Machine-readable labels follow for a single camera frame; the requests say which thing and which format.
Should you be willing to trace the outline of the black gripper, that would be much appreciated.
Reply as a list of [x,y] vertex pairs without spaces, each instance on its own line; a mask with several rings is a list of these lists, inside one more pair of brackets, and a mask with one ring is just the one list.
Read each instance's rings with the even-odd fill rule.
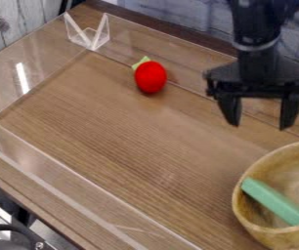
[[237,60],[203,73],[206,94],[217,100],[222,116],[239,125],[239,98],[282,99],[278,129],[289,128],[299,115],[299,62],[282,57],[275,49],[237,52]]

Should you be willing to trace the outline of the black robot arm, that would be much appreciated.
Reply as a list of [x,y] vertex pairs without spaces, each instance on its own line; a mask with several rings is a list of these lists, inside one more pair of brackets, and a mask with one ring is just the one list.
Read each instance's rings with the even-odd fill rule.
[[279,99],[278,128],[299,115],[299,62],[277,50],[281,27],[294,20],[299,0],[226,0],[231,12],[231,46],[237,61],[203,73],[206,94],[226,122],[237,126],[243,98]]

